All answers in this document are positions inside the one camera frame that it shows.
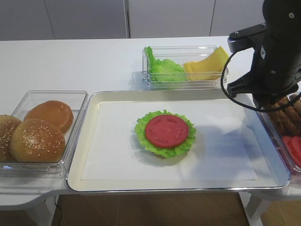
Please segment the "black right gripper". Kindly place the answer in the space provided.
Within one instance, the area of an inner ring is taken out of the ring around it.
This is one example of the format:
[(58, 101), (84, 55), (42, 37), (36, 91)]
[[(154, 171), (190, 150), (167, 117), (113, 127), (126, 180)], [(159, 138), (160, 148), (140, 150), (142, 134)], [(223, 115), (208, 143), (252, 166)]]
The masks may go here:
[(226, 89), (228, 99), (253, 111), (296, 92), (301, 81), (301, 2), (266, 0), (262, 12), (267, 29), (251, 69)]

